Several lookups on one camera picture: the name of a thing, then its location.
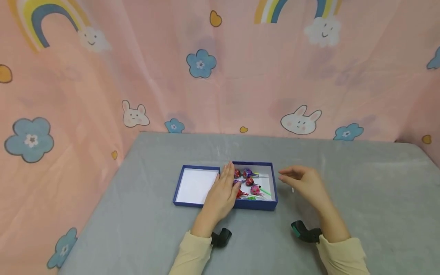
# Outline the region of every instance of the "beige sleeve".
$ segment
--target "beige sleeve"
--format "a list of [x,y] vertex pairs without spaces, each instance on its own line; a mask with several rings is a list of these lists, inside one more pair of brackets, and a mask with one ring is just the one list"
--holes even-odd
[[169,275],[200,275],[210,257],[211,238],[196,237],[188,231]]
[[329,275],[367,275],[365,252],[358,238],[329,243],[319,236],[318,251]]

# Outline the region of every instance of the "rainbow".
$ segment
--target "rainbow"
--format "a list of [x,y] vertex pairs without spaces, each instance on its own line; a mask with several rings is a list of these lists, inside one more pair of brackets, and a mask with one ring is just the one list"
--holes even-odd
[[315,18],[327,18],[329,15],[337,15],[341,7],[342,0],[318,0]]
[[23,36],[35,52],[50,46],[41,26],[47,15],[64,15],[76,31],[90,26],[85,12],[75,0],[8,0],[8,3]]
[[254,23],[276,23],[287,0],[260,0],[255,11]]

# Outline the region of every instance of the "gray tablecloth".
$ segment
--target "gray tablecloth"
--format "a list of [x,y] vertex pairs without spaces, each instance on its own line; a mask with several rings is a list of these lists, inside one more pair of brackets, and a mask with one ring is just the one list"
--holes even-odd
[[[440,274],[440,171],[416,146],[367,141],[141,133],[111,181],[61,275],[167,274],[199,209],[172,203],[182,165],[229,160],[317,168],[372,274]],[[313,245],[290,223],[317,226],[313,210],[277,182],[274,212],[234,209],[232,231],[205,274],[321,274]]]

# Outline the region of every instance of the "box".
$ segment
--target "box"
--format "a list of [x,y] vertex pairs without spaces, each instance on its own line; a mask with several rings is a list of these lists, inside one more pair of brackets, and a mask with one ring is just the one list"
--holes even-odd
[[[233,161],[233,163],[235,168],[241,172],[249,168],[259,173],[261,177],[253,178],[255,184],[270,194],[269,196],[263,193],[264,197],[254,196],[256,200],[248,200],[245,199],[246,196],[243,196],[235,200],[234,208],[274,211],[278,204],[278,195],[272,163],[247,161]],[[201,208],[218,173],[220,173],[220,167],[183,165],[173,203],[179,206]],[[250,187],[244,183],[241,190],[250,194]]]

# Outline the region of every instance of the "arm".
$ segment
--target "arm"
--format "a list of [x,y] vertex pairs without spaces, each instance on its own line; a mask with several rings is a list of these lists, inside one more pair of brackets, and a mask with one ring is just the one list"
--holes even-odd
[[351,238],[315,169],[290,166],[279,171],[279,179],[298,190],[318,213],[323,234],[317,245],[330,275],[367,275],[365,253],[357,238]]
[[217,223],[228,215],[235,204],[241,184],[232,186],[234,165],[224,166],[217,176],[191,231],[180,243],[179,253],[169,275],[200,275],[211,257],[211,234]]

